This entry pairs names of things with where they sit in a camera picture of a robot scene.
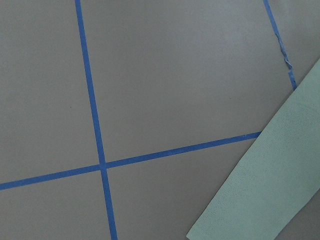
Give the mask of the olive green long-sleeve shirt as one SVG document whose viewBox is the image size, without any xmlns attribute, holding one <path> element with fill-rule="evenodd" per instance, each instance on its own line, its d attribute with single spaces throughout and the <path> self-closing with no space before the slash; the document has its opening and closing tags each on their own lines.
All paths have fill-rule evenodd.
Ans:
<svg viewBox="0 0 320 240">
<path fill-rule="evenodd" d="M 190 240 L 273 240 L 320 187 L 320 65 L 239 160 L 187 233 Z"/>
</svg>

